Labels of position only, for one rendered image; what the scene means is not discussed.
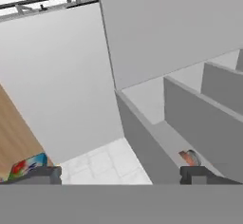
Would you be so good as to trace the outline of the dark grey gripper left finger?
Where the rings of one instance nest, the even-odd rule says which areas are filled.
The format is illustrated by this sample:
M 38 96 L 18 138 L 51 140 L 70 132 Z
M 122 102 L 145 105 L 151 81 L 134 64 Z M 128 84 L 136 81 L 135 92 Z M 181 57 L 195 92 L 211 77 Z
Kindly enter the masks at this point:
M 12 181 L 13 184 L 54 184 L 61 185 L 61 167 L 37 167 L 31 170 L 23 177 L 19 177 Z

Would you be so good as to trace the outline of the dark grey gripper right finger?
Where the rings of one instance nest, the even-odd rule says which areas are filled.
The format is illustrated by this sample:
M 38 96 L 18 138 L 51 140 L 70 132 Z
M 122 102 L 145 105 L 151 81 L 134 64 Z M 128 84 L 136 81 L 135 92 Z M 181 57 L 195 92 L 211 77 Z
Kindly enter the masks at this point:
M 205 166 L 182 166 L 181 185 L 241 185 L 241 182 L 214 174 Z

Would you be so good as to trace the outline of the grey cabinet with shelves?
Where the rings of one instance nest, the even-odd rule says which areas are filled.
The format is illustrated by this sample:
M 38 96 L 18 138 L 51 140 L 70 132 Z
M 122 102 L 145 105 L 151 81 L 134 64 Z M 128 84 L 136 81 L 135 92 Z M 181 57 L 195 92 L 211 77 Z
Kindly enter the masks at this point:
M 123 133 L 155 184 L 180 180 L 194 150 L 214 174 L 243 183 L 243 51 L 116 92 Z

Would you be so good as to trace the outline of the large grey cabinet door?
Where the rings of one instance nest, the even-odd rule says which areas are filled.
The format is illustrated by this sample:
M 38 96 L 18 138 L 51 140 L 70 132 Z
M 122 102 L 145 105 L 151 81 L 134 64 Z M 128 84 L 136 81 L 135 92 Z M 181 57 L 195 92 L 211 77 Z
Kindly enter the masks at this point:
M 1 22 L 0 84 L 56 163 L 123 136 L 97 4 Z

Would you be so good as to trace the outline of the dark grey window frame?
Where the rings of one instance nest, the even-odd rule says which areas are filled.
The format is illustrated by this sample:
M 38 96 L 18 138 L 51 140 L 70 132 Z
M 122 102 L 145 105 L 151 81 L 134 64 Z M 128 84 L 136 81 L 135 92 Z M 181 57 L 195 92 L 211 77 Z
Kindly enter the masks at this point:
M 0 22 L 13 20 L 23 16 L 38 14 L 46 11 L 71 9 L 79 6 L 90 5 L 98 3 L 100 0 L 65 0 L 64 2 L 57 5 L 45 6 L 44 3 L 49 1 L 52 0 L 23 0 L 7 4 L 1 4 L 0 10 L 16 9 L 16 12 L 12 12 L 9 14 L 0 14 Z

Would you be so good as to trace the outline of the colourful boxed food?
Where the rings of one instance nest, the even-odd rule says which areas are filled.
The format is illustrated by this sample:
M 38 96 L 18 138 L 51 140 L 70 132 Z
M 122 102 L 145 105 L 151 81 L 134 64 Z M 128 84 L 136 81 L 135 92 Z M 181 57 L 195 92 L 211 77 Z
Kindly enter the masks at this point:
M 47 155 L 40 153 L 28 159 L 21 160 L 12 165 L 9 172 L 9 180 L 14 180 L 28 174 L 36 167 L 47 166 Z

